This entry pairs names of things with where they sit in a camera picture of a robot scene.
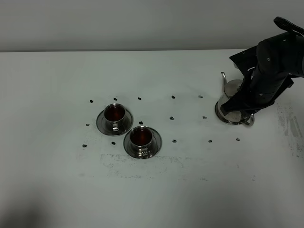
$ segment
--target metal kettle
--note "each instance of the metal kettle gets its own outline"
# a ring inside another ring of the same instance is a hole
[[[226,75],[224,72],[222,72],[222,78],[223,78],[223,94],[215,105],[216,115],[221,121],[230,125],[245,124],[247,126],[252,126],[253,123],[255,122],[255,118],[253,114],[250,114],[249,116],[243,116],[243,114],[240,111],[235,111],[235,112],[230,112],[227,115],[224,115],[220,110],[222,104],[226,103],[234,94],[237,93],[243,82],[242,80],[237,79],[237,80],[231,80],[227,83]]]

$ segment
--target metal cup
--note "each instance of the metal cup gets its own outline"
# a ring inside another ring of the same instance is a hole
[[[113,132],[118,132],[124,123],[126,110],[121,104],[110,104],[104,109],[107,125]]]
[[[130,132],[130,144],[141,156],[147,156],[148,150],[152,148],[153,132],[144,126],[138,126]]]
[[[133,123],[131,113],[121,104],[108,105],[97,117],[97,128],[106,135],[121,135]]]
[[[133,128],[124,138],[125,151],[134,158],[150,158],[161,149],[162,139],[159,133],[145,126]]]

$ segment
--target white table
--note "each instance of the white table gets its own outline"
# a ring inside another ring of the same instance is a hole
[[[54,228],[303,227],[304,80],[251,128],[224,124],[220,72],[242,78],[239,51],[0,53],[1,215],[35,202]],[[161,134],[157,156],[97,130],[114,98]]]

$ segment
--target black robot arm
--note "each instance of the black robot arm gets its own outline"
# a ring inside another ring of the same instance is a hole
[[[240,90],[221,106],[224,115],[232,111],[254,114],[291,87],[291,78],[304,77],[304,30],[280,17],[274,22],[287,32],[230,57],[244,79]]]

